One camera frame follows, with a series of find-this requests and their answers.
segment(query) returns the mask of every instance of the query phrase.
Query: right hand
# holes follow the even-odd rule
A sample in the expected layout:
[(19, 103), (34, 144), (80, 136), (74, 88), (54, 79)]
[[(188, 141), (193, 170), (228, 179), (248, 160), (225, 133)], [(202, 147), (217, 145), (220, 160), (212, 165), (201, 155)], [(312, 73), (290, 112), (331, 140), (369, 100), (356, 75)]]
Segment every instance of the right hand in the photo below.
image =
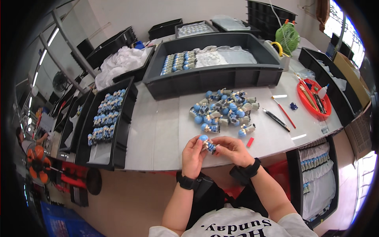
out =
[(234, 164), (247, 167), (255, 162), (255, 159), (247, 152), (245, 144), (240, 140), (232, 137), (216, 137), (212, 138), (216, 146), (216, 156), (224, 155), (228, 157)]

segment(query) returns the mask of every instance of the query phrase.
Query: white t-shirt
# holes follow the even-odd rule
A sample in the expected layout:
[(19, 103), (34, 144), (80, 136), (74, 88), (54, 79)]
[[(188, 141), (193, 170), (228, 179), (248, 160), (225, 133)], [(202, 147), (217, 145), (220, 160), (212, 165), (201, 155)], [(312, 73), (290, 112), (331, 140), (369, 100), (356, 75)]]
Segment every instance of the white t-shirt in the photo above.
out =
[[(213, 210), (202, 216), (182, 237), (270, 237), (297, 236), (317, 237), (309, 229), (297, 213), (282, 217), (278, 223), (261, 216), (259, 213), (241, 207)], [(149, 229), (149, 237), (179, 237), (174, 231), (153, 226)]]
[(30, 144), (32, 144), (32, 143), (33, 143), (33, 141), (23, 140), (23, 142), (21, 143), (21, 147), (25, 153), (26, 153), (28, 147), (30, 146)]

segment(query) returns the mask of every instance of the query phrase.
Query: hand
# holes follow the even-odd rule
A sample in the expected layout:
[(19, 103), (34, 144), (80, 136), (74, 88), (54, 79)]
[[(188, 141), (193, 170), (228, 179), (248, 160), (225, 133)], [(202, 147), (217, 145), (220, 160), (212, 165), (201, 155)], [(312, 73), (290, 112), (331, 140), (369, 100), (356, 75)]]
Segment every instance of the hand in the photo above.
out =
[(203, 142), (199, 140), (199, 136), (189, 140), (182, 152), (182, 176), (190, 179), (196, 179), (199, 176), (203, 159), (208, 152), (201, 151)]
[(255, 162), (255, 159), (247, 152), (245, 144), (240, 139), (223, 136), (212, 138), (212, 142), (220, 144), (220, 146), (216, 146), (216, 156), (224, 155), (234, 164), (242, 167), (247, 167)]

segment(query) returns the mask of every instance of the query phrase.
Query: fluorescent light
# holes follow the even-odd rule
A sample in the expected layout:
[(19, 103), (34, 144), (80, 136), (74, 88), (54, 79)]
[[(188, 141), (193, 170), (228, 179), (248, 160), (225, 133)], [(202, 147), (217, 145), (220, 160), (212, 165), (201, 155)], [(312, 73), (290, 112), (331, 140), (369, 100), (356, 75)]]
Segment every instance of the fluorescent light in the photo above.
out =
[(42, 58), (41, 58), (41, 60), (39, 61), (39, 65), (42, 64), (42, 61), (44, 60), (44, 57), (45, 57), (45, 55), (46, 55), (46, 52), (47, 52), (47, 50), (45, 49), (45, 50), (44, 50), (44, 53), (42, 54)]
[(286, 97), (287, 97), (287, 95), (277, 95), (277, 96), (273, 96), (274, 99), (276, 99), (276, 98), (286, 98)]
[(36, 84), (37, 75), (38, 75), (38, 72), (36, 72), (36, 75), (34, 76), (33, 86)]
[(303, 135), (300, 135), (300, 136), (297, 136), (297, 137), (293, 137), (293, 138), (291, 138), (292, 140), (296, 140), (296, 139), (299, 139), (299, 138), (302, 138), (302, 137), (305, 137), (306, 136), (306, 134), (303, 134)]
[(49, 42), (47, 43), (47, 46), (50, 46), (51, 45), (51, 42), (53, 42), (53, 39), (54, 37), (57, 35), (59, 31), (59, 28), (57, 28), (55, 31), (54, 31), (54, 34), (51, 36), (51, 39), (49, 40)]

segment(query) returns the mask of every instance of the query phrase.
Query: left hand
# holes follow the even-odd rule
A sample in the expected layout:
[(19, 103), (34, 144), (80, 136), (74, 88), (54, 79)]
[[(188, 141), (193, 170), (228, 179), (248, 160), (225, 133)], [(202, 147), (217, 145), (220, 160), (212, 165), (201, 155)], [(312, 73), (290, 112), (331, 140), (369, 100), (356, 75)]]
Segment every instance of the left hand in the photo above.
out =
[(188, 141), (182, 152), (182, 176), (190, 179), (196, 179), (201, 170), (203, 159), (207, 154), (207, 150), (201, 151), (203, 142), (199, 140), (200, 135)]

